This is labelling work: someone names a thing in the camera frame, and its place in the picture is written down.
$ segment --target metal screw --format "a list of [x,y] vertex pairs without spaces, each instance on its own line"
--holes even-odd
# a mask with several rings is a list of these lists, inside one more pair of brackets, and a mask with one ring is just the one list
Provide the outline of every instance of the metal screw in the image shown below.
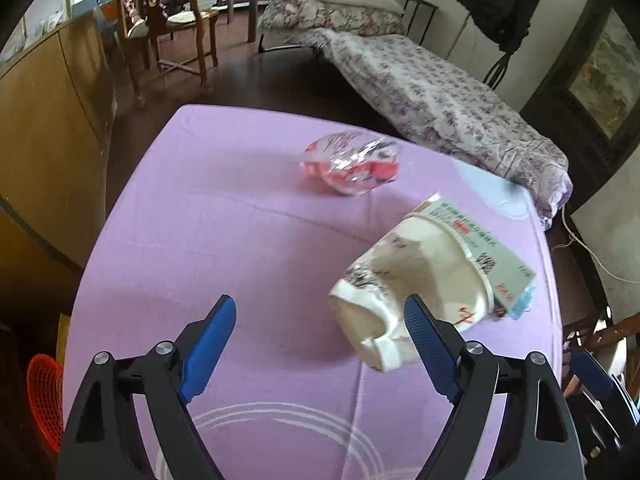
[[103,365],[109,360],[109,354],[107,352],[98,352],[94,357],[94,363],[97,365]]
[[160,355],[166,355],[173,349],[174,344],[171,341],[162,341],[156,345],[156,353],[159,353]]
[[537,365],[543,365],[546,361],[545,357],[540,352],[532,352],[531,360]]
[[466,344],[466,351],[473,355],[478,355],[482,353],[484,347],[478,341],[469,341]]

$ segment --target floral bedsheet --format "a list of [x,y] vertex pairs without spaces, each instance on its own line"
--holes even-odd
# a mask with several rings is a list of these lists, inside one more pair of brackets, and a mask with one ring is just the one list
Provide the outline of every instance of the floral bedsheet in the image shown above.
[[545,228],[569,199],[566,155],[452,63],[395,34],[363,38],[315,28],[298,40],[321,50],[408,140],[528,189]]
[[402,18],[387,10],[326,4],[319,0],[270,0],[258,20],[258,30],[286,36],[325,27],[361,36],[403,34]]

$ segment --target orange plastic basket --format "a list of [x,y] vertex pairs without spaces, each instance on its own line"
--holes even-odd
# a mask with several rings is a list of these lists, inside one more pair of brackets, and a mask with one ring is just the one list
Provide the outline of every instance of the orange plastic basket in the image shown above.
[[44,354],[34,355],[27,368],[31,413],[49,445],[60,452],[62,439],[62,366]]

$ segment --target crushed paper cup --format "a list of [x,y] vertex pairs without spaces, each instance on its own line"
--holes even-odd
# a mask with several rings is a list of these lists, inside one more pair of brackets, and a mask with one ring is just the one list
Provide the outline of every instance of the crushed paper cup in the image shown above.
[[446,223],[418,214],[421,207],[356,259],[329,293],[349,343],[381,372],[420,361],[404,324],[409,295],[419,294],[459,332],[494,308],[491,285],[466,242]]
[[349,131],[312,142],[301,164],[339,192],[359,195],[396,179],[398,154],[398,144],[389,137]]

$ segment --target yellow object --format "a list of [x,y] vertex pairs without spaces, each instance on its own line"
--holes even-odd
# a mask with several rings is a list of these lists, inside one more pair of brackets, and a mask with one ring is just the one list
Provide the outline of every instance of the yellow object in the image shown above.
[[58,319],[58,342],[56,343],[56,361],[58,361],[61,366],[65,365],[66,338],[69,335],[70,322],[70,316],[60,314],[60,318]]

